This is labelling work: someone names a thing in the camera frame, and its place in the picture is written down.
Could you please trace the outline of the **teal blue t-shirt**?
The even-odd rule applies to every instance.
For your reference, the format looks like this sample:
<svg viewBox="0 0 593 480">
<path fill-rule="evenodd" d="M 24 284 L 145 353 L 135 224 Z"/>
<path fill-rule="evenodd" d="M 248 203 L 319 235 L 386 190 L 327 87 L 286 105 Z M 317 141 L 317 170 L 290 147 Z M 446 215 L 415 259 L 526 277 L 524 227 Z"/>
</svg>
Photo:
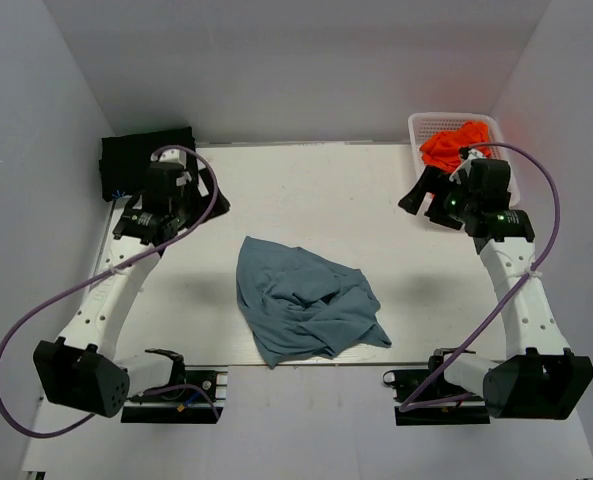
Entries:
<svg viewBox="0 0 593 480">
<path fill-rule="evenodd" d="M 333 359 L 358 344 L 389 348 L 381 304 L 361 270 L 301 247 L 246 237 L 236 297 L 263 361 L 271 368 L 312 357 Z"/>
</svg>

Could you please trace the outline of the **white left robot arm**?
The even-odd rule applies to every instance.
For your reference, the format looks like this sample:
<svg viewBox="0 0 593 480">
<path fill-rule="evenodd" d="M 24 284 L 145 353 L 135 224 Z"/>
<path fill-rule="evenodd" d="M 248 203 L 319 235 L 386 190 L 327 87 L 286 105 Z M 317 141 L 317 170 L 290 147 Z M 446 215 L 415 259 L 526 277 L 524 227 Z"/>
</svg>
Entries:
<svg viewBox="0 0 593 480">
<path fill-rule="evenodd" d="M 111 418 L 128 400 L 175 402 L 188 395 L 182 355 L 148 348 L 116 359 L 120 332 L 165 245 L 222 214 L 220 194 L 197 159 L 159 158 L 142 189 L 122 208 L 101 266 L 75 316 L 54 341 L 42 341 L 33 361 L 47 399 Z"/>
</svg>

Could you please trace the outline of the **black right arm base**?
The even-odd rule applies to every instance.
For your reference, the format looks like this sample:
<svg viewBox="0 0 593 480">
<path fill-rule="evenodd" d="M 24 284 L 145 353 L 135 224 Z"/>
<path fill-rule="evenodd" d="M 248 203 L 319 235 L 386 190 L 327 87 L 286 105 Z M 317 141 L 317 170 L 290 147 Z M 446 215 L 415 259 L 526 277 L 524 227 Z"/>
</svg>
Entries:
<svg viewBox="0 0 593 480">
<path fill-rule="evenodd" d="M 467 399 L 448 401 L 448 398 L 462 396 L 466 391 L 449 384 L 441 375 L 428 386 L 414 403 L 441 400 L 440 404 L 425 406 L 405 412 L 399 406 L 413 391 L 442 363 L 452 349 L 437 349 L 423 367 L 410 367 L 386 371 L 382 376 L 383 384 L 395 392 L 395 423 L 399 427 L 412 426 L 465 426 L 488 425 L 490 417 L 480 397 L 470 395 Z"/>
</svg>

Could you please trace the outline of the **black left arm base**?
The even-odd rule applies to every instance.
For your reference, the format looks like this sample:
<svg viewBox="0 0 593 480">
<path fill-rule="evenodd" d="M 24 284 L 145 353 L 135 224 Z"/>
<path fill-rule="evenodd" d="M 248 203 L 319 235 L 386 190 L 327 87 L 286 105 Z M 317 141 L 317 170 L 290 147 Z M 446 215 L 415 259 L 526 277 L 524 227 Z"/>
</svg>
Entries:
<svg viewBox="0 0 593 480">
<path fill-rule="evenodd" d="M 148 349 L 117 362 L 130 386 L 121 410 L 123 424 L 215 425 L 226 401 L 228 369 L 188 366 L 184 357 Z"/>
</svg>

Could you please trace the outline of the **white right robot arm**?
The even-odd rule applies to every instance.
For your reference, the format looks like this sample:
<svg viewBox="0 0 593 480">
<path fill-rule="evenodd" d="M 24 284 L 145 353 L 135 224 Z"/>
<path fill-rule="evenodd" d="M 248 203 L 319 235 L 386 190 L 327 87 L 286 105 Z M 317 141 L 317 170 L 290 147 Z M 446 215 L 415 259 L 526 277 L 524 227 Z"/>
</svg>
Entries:
<svg viewBox="0 0 593 480">
<path fill-rule="evenodd" d="M 510 206 L 511 168 L 503 160 L 476 158 L 454 173 L 428 166 L 400 208 L 464 230 L 491 279 L 498 304 L 400 404 L 402 412 L 439 405 L 421 400 L 429 390 L 458 403 L 472 396 L 488 414 L 505 419 L 564 420 L 593 379 L 593 365 L 577 356 L 561 333 L 547 300 L 526 212 Z"/>
</svg>

